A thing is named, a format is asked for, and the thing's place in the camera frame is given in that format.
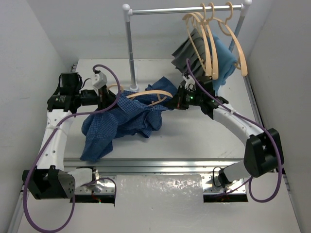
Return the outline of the blue plaid shirt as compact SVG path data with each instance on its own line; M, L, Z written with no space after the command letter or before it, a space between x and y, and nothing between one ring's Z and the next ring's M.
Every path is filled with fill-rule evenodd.
M82 124L82 134L86 137L80 157L82 161L96 162L113 150L113 139L139 134L149 138L153 131L162 126L162 112L169 110L165 104L171 97L161 95L162 102L155 105L158 97L147 94L127 98L131 91L124 91L116 106L101 114L89 115Z

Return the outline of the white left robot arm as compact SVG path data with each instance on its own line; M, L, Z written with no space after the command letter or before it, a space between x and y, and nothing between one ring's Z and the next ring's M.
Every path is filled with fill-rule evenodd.
M37 200L71 199L76 188L89 183L93 169L79 167L64 171L64 153L68 133L81 106L96 105L99 110L110 106L115 95L107 90L107 77L100 71L91 76L93 88L84 89L77 72L61 73L58 86L47 101L47 125L41 145L41 155L33 172L22 175L28 190Z

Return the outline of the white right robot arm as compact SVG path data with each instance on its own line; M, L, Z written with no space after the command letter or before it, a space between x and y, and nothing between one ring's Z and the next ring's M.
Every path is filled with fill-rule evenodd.
M219 170L215 187L226 188L233 181L249 176L257 178L282 168L284 157L278 131L262 129L237 113L226 99L215 95L211 80L202 77L196 82L189 74L183 75L183 81L167 107L187 110L190 106L200 107L203 114L225 126L245 146L241 161Z

